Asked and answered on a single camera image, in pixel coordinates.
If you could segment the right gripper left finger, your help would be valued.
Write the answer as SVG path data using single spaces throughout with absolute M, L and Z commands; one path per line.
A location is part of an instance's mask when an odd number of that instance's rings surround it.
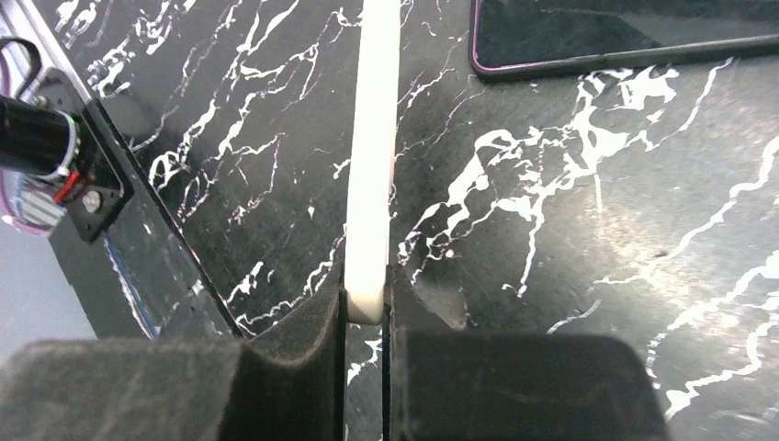
M 340 278 L 254 339 L 38 341 L 1 368 L 4 440 L 339 440 Z

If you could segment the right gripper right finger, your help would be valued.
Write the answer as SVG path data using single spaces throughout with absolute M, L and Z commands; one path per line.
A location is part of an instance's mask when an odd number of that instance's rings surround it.
M 666 440 L 636 352 L 597 334 L 456 330 L 400 267 L 385 286 L 388 440 Z

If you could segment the phone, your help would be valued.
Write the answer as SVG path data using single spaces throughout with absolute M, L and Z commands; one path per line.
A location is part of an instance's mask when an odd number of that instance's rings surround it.
M 344 257 L 347 315 L 358 324 L 378 325 L 383 317 L 400 36 L 400 2 L 363 4 Z

